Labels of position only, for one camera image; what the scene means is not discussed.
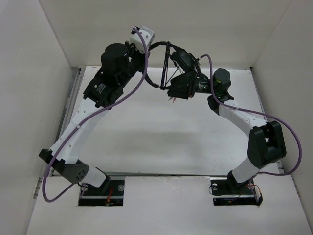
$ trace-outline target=robotic arm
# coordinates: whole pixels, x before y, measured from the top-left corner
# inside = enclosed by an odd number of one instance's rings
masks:
[[[145,76],[145,80],[151,86],[168,90],[168,96],[171,98],[189,99],[195,93],[210,94],[211,84],[213,84],[217,99],[221,103],[235,107],[231,109],[220,105],[212,95],[208,98],[211,110],[234,123],[249,137],[247,158],[227,176],[230,188],[247,185],[260,169],[286,155],[282,128],[278,122],[267,122],[237,109],[239,104],[228,93],[231,82],[227,70],[216,70],[213,81],[210,81],[202,73],[199,60],[191,53],[187,53],[170,42],[158,42],[151,45],[154,33],[145,27],[137,28],[137,31],[141,34],[149,51],[160,45],[166,46],[161,84],[157,85],[148,75]],[[171,48],[175,50],[172,54],[170,54]],[[108,112],[108,110],[103,112],[103,107],[113,105],[122,96],[123,88],[130,79],[137,72],[143,73],[145,65],[143,51],[143,42],[135,32],[132,32],[129,42],[109,45],[101,56],[100,70],[84,91],[84,99],[75,117],[58,141],[50,149],[43,149],[40,152],[39,156],[47,164],[57,155],[52,167],[72,184],[82,182],[87,184],[88,188],[93,187],[100,192],[108,189],[110,177],[100,169],[81,162],[78,157],[90,133]],[[178,69],[183,70],[183,73],[167,81],[169,58]]]

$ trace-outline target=white panel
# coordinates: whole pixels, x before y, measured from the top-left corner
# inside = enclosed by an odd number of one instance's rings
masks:
[[[217,66],[252,66],[291,0],[40,0],[72,66],[100,65],[110,43],[146,26]],[[164,50],[150,56],[160,66]]]
[[[208,177],[128,177],[122,207],[77,207],[75,186],[56,204],[38,198],[27,235],[312,235],[290,176],[255,182],[259,208],[214,207]],[[56,177],[47,184],[67,185]]]
[[[304,210],[313,226],[312,166],[312,88],[313,88],[313,1],[293,0],[253,67],[256,85],[264,108],[289,123],[298,133],[303,161],[293,174]],[[285,131],[287,157],[291,169],[298,149],[292,135]]]
[[[98,67],[87,67],[76,101]],[[149,68],[160,82],[161,68]],[[169,69],[169,76],[174,69]],[[242,107],[261,110],[251,71],[229,70],[230,94]],[[125,87],[128,94],[137,74]],[[226,175],[247,155],[247,136],[234,124],[210,110],[209,94],[173,104],[167,93],[146,82],[127,101],[112,108],[95,127],[80,160],[106,172]]]
[[[71,69],[38,0],[0,1],[0,228],[25,232]]]

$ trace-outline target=white wall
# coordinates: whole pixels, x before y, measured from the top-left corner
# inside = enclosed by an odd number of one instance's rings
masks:
[[[0,1],[0,228],[25,232],[71,69],[38,0]]]
[[[132,26],[154,30],[215,66],[255,63],[291,0],[40,0],[72,66],[100,65],[106,46],[124,42]],[[150,66],[160,66],[156,49]]]
[[[303,161],[293,174],[311,227],[313,226],[313,1],[292,0],[276,30],[253,67],[255,82],[265,111],[283,118],[299,137]],[[297,147],[285,131],[290,170]]]

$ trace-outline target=wall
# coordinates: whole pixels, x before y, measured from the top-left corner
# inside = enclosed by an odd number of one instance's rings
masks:
[[[253,67],[255,82],[265,111],[283,118],[299,134],[303,161],[293,176],[308,220],[313,226],[312,188],[312,88],[313,1],[293,0]],[[286,131],[290,170],[297,147]]]
[[[71,69],[38,0],[0,1],[0,228],[24,234]]]
[[[155,31],[215,66],[255,63],[291,0],[40,0],[72,66],[100,65],[110,43],[129,38],[132,26]],[[150,66],[161,66],[164,47]]]

